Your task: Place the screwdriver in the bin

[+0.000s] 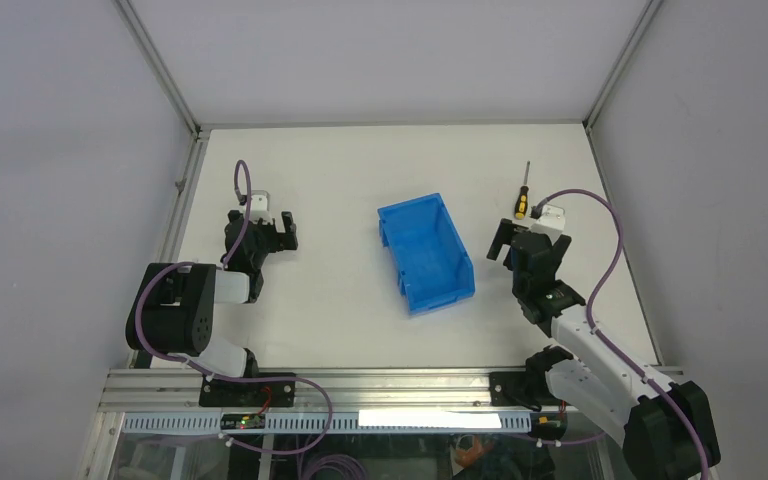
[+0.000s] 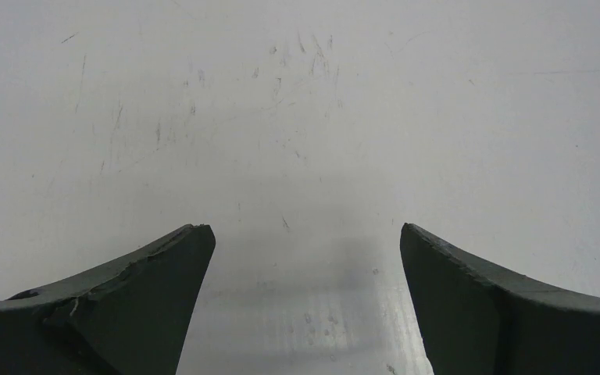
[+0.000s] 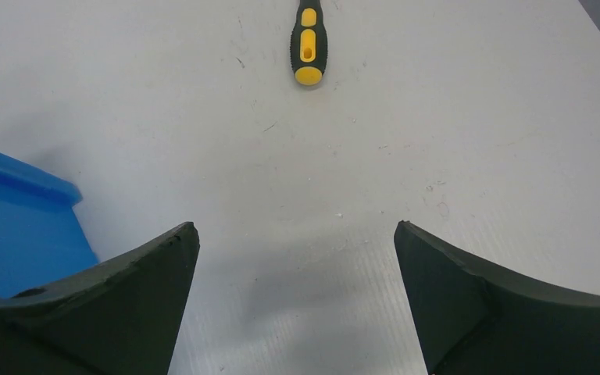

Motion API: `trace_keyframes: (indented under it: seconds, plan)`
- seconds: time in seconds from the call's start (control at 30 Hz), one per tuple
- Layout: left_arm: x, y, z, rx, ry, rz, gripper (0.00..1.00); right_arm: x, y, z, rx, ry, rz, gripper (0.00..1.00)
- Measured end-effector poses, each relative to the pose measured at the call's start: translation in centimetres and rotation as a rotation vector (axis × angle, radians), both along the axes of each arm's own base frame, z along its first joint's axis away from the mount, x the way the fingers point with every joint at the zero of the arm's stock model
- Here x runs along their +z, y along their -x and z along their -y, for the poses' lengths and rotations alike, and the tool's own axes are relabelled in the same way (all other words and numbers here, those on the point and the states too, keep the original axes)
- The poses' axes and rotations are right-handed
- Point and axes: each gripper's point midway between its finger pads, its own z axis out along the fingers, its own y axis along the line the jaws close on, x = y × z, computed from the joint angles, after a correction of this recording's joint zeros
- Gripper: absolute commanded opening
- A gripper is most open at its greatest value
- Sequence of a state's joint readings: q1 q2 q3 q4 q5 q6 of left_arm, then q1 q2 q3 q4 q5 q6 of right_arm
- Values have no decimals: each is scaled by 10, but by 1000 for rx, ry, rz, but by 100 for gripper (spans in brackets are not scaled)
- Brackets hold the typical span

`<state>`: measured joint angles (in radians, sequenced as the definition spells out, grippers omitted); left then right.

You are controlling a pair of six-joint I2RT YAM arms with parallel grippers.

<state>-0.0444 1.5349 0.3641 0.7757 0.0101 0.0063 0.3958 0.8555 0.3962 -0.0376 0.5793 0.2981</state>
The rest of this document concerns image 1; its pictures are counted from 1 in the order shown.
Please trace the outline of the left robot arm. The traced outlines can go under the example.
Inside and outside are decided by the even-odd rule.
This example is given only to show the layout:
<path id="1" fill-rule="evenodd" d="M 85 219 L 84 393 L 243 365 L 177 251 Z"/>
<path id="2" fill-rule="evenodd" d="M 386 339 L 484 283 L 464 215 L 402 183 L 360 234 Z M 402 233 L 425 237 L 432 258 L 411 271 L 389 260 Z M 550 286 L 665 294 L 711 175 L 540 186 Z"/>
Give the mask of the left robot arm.
<path id="1" fill-rule="evenodd" d="M 292 213 L 283 211 L 280 220 L 282 229 L 267 211 L 248 221 L 242 211 L 231 210 L 224 229 L 226 266 L 149 264 L 126 323 L 129 347 L 224 378 L 222 392 L 235 405 L 254 403 L 261 392 L 255 354 L 213 332 L 214 307 L 255 303 L 266 258 L 298 249 Z"/>

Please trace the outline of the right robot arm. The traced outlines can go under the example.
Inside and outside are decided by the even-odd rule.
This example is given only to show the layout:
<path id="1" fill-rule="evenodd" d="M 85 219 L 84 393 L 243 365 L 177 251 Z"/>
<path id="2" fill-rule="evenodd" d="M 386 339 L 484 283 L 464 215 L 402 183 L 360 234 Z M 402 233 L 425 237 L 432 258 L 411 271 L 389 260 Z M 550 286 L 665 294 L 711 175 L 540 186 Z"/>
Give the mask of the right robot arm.
<path id="1" fill-rule="evenodd" d="M 590 305 L 557 279 L 569 236 L 500 221 L 487 257 L 508 252 L 512 293 L 523 316 L 554 345 L 503 383 L 509 399 L 534 411 L 572 404 L 621 448 L 637 479 L 704 478 L 722 459 L 711 406 L 693 381 L 679 383 L 635 360 L 605 335 Z"/>

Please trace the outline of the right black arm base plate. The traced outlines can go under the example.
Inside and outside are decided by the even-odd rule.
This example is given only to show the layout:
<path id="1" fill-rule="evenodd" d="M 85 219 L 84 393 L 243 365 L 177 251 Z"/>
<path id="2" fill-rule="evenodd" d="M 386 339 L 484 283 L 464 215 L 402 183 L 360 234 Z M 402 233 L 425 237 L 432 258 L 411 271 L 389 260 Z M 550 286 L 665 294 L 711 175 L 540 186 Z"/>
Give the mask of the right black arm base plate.
<path id="1" fill-rule="evenodd" d="M 560 406 L 561 401 L 549 389 L 545 375 L 522 371 L 494 371 L 488 375 L 491 404 L 496 407 L 523 407 L 541 411 Z"/>

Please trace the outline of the yellow black screwdriver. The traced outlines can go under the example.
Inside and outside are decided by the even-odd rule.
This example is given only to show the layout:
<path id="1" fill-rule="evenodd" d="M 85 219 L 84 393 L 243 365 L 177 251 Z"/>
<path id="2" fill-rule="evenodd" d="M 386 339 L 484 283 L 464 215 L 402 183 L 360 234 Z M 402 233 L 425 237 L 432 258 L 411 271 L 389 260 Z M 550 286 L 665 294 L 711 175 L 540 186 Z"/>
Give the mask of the yellow black screwdriver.
<path id="1" fill-rule="evenodd" d="M 531 167 L 531 162 L 527 161 L 524 175 L 523 175 L 523 180 L 519 187 L 518 194 L 514 204 L 514 209 L 513 209 L 514 217 L 518 220 L 524 219 L 528 214 L 528 204 L 529 204 L 528 180 L 529 180 L 529 174 L 530 174 L 530 167 Z"/>

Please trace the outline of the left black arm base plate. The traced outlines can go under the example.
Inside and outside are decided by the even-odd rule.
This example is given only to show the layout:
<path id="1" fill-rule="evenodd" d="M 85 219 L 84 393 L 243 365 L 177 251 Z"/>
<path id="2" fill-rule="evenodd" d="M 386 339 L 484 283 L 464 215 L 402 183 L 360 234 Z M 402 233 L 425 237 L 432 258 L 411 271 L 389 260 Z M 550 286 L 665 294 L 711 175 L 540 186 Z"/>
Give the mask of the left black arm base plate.
<path id="1" fill-rule="evenodd" d="M 203 379 L 198 405 L 211 408 L 288 408 L 295 402 L 296 382 L 292 372 L 261 373 L 259 382 L 230 382 Z"/>

